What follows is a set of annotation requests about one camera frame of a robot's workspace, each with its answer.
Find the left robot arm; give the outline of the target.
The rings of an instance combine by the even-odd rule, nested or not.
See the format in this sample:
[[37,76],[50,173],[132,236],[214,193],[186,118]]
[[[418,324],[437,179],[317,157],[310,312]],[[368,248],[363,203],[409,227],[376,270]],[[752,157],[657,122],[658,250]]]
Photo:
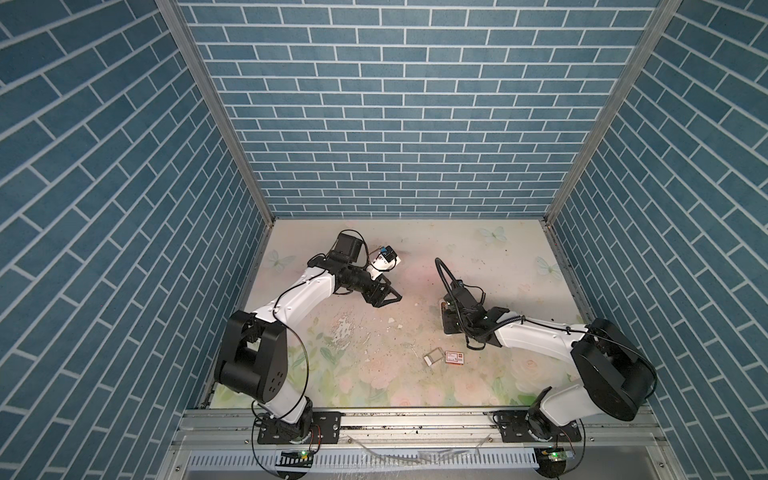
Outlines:
[[332,248],[307,262],[301,277],[274,300],[252,312],[236,311],[227,320],[214,366],[217,383],[256,401],[278,425],[299,437],[312,424],[312,403],[304,391],[288,383],[288,336],[295,327],[337,290],[358,292],[364,301],[380,308],[402,299],[385,274],[400,258],[389,245],[374,259],[357,263],[367,251],[362,234],[341,231]]

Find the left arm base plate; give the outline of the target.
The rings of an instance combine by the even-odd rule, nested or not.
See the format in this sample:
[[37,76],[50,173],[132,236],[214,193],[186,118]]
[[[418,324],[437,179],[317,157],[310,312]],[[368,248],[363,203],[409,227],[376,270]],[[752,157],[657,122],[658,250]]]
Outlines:
[[337,444],[343,414],[339,411],[315,411],[303,414],[295,424],[266,416],[257,427],[259,445],[288,445],[307,443],[309,436],[315,443]]

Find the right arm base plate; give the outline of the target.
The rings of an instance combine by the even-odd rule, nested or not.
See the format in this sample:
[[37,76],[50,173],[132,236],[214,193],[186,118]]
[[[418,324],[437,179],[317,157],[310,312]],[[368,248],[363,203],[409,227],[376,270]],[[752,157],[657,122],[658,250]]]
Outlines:
[[489,414],[504,443],[555,442],[576,443],[583,439],[577,421],[557,426],[540,413],[525,409],[497,410]]

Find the red staple box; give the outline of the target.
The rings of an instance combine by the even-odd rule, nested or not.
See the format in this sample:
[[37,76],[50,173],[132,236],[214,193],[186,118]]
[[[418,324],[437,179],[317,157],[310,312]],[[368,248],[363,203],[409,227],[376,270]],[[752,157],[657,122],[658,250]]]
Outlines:
[[444,353],[444,362],[449,365],[464,365],[465,355],[460,351],[446,351]]

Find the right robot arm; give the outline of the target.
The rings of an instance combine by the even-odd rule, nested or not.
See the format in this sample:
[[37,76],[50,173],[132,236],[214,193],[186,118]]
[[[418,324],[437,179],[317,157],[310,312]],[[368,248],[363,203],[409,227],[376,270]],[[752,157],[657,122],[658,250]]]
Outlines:
[[547,386],[526,413],[530,434],[551,439],[575,420],[603,412],[632,421],[656,388],[650,361],[608,320],[567,325],[535,320],[507,308],[487,309],[472,287],[461,280],[446,282],[441,305],[444,332],[461,333],[479,349],[487,345],[522,349],[561,360],[577,371],[562,387]]

